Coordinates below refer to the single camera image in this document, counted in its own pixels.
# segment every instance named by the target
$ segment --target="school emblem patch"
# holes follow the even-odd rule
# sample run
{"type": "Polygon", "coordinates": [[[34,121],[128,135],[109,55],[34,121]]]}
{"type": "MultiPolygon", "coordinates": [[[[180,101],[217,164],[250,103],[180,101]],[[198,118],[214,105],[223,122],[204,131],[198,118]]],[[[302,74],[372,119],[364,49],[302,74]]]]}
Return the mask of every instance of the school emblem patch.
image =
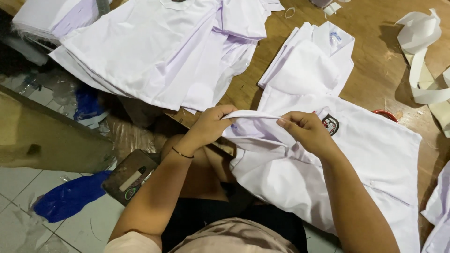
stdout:
{"type": "Polygon", "coordinates": [[[331,136],[333,136],[339,129],[339,121],[329,114],[322,120],[322,123],[331,136]]]}

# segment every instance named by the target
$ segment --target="person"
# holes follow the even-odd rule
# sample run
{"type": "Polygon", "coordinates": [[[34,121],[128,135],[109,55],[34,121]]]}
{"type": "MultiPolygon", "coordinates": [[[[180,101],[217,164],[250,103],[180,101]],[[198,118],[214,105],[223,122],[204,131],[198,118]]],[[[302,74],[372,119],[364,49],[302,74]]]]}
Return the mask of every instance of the person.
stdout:
{"type": "MultiPolygon", "coordinates": [[[[220,184],[234,180],[229,161],[205,146],[234,122],[221,118],[236,110],[210,108],[165,143],[161,164],[125,208],[105,253],[307,253],[302,221],[292,213],[259,201],[230,216],[220,184]]],[[[317,115],[289,112],[277,123],[320,159],[344,252],[398,253],[386,219],[317,115]]]]}

